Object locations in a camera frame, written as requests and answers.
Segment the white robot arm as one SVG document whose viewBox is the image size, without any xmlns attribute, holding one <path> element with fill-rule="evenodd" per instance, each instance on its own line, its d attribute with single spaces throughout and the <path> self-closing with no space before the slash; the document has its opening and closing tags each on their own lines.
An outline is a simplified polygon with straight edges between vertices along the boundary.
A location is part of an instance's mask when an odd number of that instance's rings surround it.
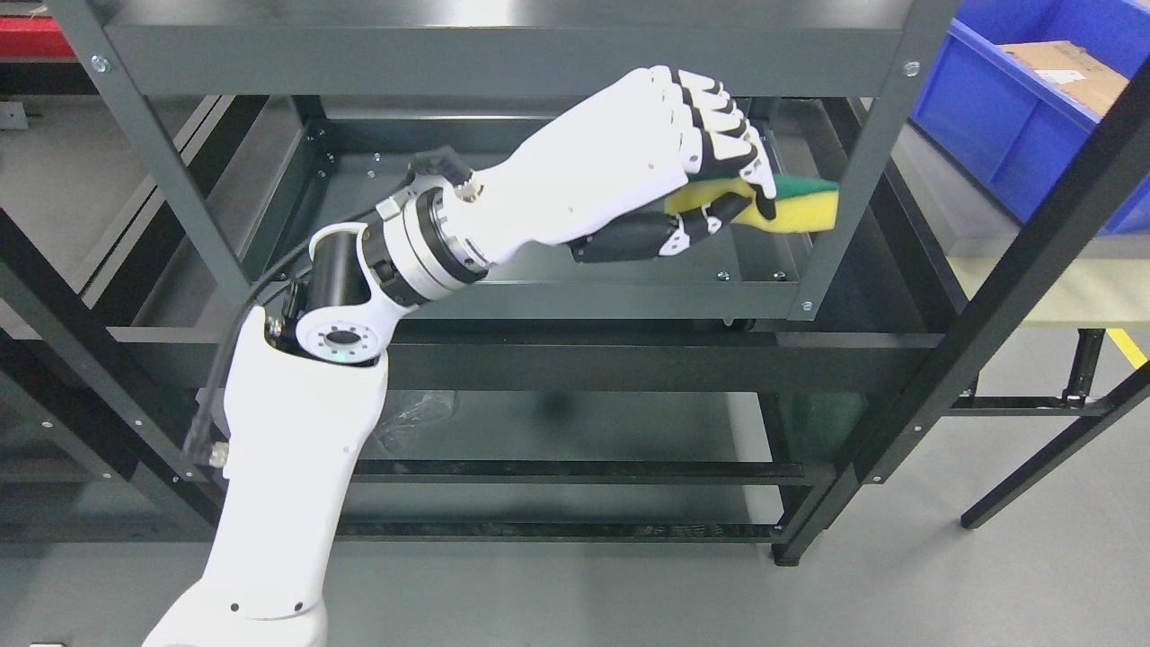
<svg viewBox="0 0 1150 647">
<path fill-rule="evenodd" d="M 419 152 L 391 197 L 319 229 L 250 288 L 209 373 L 230 433 L 217 531 L 144 644 L 327 644 L 334 537 L 385 408 L 394 328 L 488 269 L 434 206 L 481 191 L 453 148 Z"/>
</svg>

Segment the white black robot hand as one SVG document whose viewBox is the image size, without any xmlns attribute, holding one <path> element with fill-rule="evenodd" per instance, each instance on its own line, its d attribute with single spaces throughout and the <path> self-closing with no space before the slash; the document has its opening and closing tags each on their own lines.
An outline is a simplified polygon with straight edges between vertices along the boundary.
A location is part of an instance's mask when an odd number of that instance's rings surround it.
<svg viewBox="0 0 1150 647">
<path fill-rule="evenodd" d="M 777 195 L 722 82 L 669 66 L 624 74 L 478 179 L 476 200 L 445 197 L 442 214 L 485 265 L 529 242 L 576 244 L 580 261 L 673 257 Z"/>
</svg>

